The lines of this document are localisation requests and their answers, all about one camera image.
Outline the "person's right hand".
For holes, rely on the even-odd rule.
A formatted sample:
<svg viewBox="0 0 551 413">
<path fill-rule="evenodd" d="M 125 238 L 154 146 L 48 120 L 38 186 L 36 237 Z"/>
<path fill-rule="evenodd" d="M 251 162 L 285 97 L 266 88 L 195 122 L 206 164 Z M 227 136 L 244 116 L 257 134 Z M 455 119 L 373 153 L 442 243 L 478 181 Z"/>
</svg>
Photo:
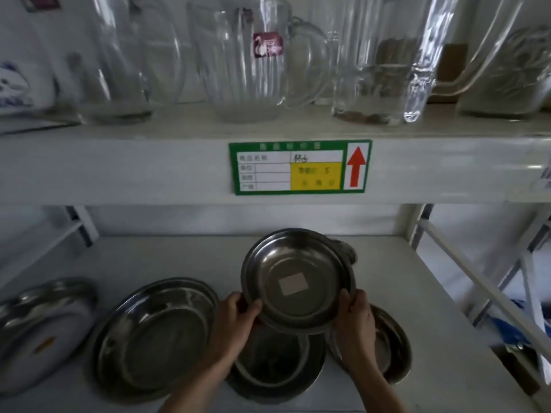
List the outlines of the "person's right hand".
<svg viewBox="0 0 551 413">
<path fill-rule="evenodd" d="M 371 363 L 377 365 L 375 319 L 364 290 L 355 292 L 351 315 L 347 318 L 338 318 L 337 315 L 335 334 L 341 358 L 346 368 L 360 359 L 369 359 Z"/>
</svg>

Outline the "person's left hand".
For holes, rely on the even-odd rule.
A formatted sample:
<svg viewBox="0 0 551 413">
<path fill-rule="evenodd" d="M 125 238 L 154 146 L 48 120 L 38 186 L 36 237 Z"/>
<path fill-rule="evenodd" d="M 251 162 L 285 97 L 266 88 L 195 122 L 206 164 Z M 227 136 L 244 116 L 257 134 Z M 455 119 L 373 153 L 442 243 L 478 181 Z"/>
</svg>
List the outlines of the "person's left hand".
<svg viewBox="0 0 551 413">
<path fill-rule="evenodd" d="M 235 362 L 246 345 L 255 321 L 242 319 L 240 302 L 243 298 L 241 292 L 233 292 L 220 303 L 212 336 L 216 358 Z"/>
</svg>

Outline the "steel plate with white sticker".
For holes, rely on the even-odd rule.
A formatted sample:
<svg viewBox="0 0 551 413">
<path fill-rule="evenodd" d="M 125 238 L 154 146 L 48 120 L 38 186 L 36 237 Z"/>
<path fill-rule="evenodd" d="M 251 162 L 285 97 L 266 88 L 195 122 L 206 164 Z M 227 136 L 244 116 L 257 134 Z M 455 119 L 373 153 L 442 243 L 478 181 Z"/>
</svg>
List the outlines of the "steel plate with white sticker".
<svg viewBox="0 0 551 413">
<path fill-rule="evenodd" d="M 248 304 L 261 300 L 258 320 L 293 335 L 325 333 L 338 312 L 341 290 L 356 281 L 350 259 L 334 240 L 309 229 L 281 229 L 247 252 L 240 283 Z"/>
</svg>

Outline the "steel dish with rim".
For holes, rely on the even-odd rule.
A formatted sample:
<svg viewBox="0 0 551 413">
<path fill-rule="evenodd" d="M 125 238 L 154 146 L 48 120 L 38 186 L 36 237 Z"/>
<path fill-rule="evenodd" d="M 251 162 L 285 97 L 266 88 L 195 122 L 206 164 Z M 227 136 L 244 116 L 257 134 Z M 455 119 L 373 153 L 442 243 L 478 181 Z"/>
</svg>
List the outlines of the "steel dish with rim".
<svg viewBox="0 0 551 413">
<path fill-rule="evenodd" d="M 344 255 L 348 257 L 349 263 L 351 265 L 355 265 L 358 261 L 358 254 L 356 250 L 347 242 L 338 240 L 338 239 L 331 239 L 331 241 L 337 246 Z"/>
</svg>

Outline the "small steel plate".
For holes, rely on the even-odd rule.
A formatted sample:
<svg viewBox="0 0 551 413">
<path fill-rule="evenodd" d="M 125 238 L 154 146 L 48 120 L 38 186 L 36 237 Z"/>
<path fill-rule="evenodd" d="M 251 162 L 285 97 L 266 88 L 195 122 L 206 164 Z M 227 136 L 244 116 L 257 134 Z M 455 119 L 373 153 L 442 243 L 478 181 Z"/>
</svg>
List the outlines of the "small steel plate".
<svg viewBox="0 0 551 413">
<path fill-rule="evenodd" d="M 376 361 L 389 384 L 402 382 L 412 368 L 410 340 L 398 322 L 385 310 L 375 305 L 371 311 L 376 325 Z"/>
</svg>

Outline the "large round steel plate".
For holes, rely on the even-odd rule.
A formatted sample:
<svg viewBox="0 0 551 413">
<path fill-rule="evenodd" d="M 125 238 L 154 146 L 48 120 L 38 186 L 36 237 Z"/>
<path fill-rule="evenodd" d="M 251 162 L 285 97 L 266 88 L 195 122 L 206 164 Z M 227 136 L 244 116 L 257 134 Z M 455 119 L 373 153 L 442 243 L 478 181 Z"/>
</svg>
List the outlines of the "large round steel plate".
<svg viewBox="0 0 551 413">
<path fill-rule="evenodd" d="M 203 353 L 218 304 L 210 285 L 189 277 L 134 291 L 96 328 L 86 365 L 89 383 L 116 404 L 167 396 Z"/>
</svg>

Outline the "green and yellow price label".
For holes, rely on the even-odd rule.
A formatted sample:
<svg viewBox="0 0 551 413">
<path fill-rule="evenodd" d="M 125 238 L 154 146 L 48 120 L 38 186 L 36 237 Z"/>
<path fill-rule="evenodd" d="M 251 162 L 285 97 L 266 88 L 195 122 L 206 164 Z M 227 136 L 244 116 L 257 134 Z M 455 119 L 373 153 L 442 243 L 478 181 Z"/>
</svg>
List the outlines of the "green and yellow price label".
<svg viewBox="0 0 551 413">
<path fill-rule="evenodd" d="M 230 143 L 235 195 L 363 194 L 373 141 Z"/>
</svg>

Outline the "blue plastic bag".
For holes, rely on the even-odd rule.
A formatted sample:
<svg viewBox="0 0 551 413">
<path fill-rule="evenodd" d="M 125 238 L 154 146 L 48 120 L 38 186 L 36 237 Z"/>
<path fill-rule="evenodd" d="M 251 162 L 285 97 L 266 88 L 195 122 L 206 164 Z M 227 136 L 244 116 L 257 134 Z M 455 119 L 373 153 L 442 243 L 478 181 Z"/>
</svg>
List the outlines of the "blue plastic bag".
<svg viewBox="0 0 551 413">
<path fill-rule="evenodd" d="M 551 302 L 545 302 L 542 305 L 542 313 L 544 318 L 545 333 L 551 339 Z M 526 338 L 518 327 L 516 327 L 503 314 L 497 306 L 493 305 L 489 309 L 488 318 L 497 328 L 499 335 L 506 345 L 533 349 L 531 342 Z"/>
</svg>

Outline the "white metal shelf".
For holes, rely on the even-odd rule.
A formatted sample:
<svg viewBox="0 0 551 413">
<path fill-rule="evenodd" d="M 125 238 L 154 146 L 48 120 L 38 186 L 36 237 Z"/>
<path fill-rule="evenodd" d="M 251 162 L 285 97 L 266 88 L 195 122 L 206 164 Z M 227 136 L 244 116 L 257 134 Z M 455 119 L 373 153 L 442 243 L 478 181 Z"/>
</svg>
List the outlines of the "white metal shelf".
<svg viewBox="0 0 551 413">
<path fill-rule="evenodd" d="M 232 143 L 371 140 L 363 193 L 237 195 Z M 430 104 L 415 123 L 350 123 L 320 106 L 263 123 L 223 123 L 205 103 L 136 125 L 0 137 L 0 205 L 91 207 L 111 232 L 71 266 L 102 280 L 112 307 L 178 274 L 224 297 L 247 251 L 278 229 L 334 235 L 358 254 L 356 284 L 402 326 L 413 367 L 397 392 L 418 413 L 539 413 L 405 239 L 414 204 L 537 202 L 551 115 L 528 123 L 459 117 Z"/>
</svg>

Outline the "ribbed glass pitcher red sticker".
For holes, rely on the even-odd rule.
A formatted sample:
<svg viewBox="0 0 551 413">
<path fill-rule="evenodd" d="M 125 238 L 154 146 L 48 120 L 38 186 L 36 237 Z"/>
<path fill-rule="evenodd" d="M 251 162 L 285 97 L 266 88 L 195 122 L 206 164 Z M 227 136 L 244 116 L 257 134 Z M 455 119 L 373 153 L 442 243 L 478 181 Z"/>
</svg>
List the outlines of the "ribbed glass pitcher red sticker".
<svg viewBox="0 0 551 413">
<path fill-rule="evenodd" d="M 266 122 L 317 100 L 329 77 L 325 33 L 285 0 L 188 0 L 197 71 L 215 113 Z"/>
</svg>

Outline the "brown cardboard box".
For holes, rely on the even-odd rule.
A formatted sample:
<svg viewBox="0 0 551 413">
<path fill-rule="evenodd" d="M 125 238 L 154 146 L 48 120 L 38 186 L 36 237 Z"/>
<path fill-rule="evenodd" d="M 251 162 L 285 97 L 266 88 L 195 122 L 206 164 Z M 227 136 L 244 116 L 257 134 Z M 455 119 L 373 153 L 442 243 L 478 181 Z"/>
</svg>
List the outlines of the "brown cardboard box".
<svg viewBox="0 0 551 413">
<path fill-rule="evenodd" d="M 458 78 L 465 68 L 468 54 L 468 43 L 447 43 L 441 54 L 437 69 L 437 79 L 442 82 L 452 82 Z M 457 103 L 460 95 L 437 96 L 434 93 L 429 97 L 427 104 Z"/>
</svg>

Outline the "plain glass pitcher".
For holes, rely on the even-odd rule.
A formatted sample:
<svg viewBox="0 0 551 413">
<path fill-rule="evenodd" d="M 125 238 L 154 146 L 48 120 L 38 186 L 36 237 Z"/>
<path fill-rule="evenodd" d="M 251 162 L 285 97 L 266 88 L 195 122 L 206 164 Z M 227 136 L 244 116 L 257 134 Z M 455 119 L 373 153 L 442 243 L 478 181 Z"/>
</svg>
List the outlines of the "plain glass pitcher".
<svg viewBox="0 0 551 413">
<path fill-rule="evenodd" d="M 63 0 L 71 34 L 81 54 L 75 73 L 75 110 L 82 124 L 136 124 L 153 114 L 151 73 L 140 16 L 151 10 L 169 28 L 175 88 L 183 87 L 185 68 L 180 37 L 162 0 Z"/>
</svg>

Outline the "patterned glass pitcher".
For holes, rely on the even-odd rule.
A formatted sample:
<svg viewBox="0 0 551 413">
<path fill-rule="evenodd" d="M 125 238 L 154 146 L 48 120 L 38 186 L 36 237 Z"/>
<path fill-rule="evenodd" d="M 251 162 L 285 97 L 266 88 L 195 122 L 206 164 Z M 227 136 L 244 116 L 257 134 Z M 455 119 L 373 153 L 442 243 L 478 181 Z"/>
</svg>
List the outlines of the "patterned glass pitcher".
<svg viewBox="0 0 551 413">
<path fill-rule="evenodd" d="M 528 120 L 551 95 L 551 0 L 460 0 L 447 43 L 468 43 L 465 68 L 432 93 L 459 114 Z"/>
</svg>

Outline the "blue and white ceramic dish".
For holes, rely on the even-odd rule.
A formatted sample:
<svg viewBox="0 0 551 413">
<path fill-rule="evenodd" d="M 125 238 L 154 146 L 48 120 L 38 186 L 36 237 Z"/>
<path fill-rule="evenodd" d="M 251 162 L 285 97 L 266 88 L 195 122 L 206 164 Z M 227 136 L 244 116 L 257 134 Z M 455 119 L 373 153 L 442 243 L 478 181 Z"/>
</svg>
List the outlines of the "blue and white ceramic dish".
<svg viewBox="0 0 551 413">
<path fill-rule="evenodd" d="M 0 61 L 0 117 L 42 112 L 56 103 L 55 79 L 49 67 Z"/>
</svg>

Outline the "white neighbouring shelf frame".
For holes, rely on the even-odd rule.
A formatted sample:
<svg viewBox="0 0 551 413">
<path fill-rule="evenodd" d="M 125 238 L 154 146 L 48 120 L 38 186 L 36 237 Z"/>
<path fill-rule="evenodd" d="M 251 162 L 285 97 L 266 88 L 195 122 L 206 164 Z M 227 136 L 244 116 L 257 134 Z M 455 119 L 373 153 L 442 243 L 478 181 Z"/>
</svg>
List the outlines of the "white neighbouring shelf frame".
<svg viewBox="0 0 551 413">
<path fill-rule="evenodd" d="M 415 220 L 410 244 L 417 249 L 423 234 L 427 234 L 438 245 L 461 271 L 473 282 L 484 296 L 484 300 L 472 309 L 472 325 L 478 326 L 487 315 L 492 305 L 508 317 L 508 319 L 524 334 L 534 348 L 538 360 L 538 369 L 527 366 L 527 361 L 519 359 L 540 386 L 531 397 L 542 408 L 551 406 L 551 337 L 546 334 L 541 300 L 536 294 L 537 276 L 533 253 L 545 238 L 551 236 L 551 203 L 543 204 L 538 209 L 534 219 L 521 235 L 518 246 L 507 257 L 511 267 L 503 278 L 492 281 L 484 276 L 473 263 L 456 248 L 445 235 L 429 221 L 432 205 L 421 205 L 420 213 Z M 506 286 L 513 277 L 521 272 L 526 296 L 526 311 L 513 303 L 504 294 Z"/>
</svg>

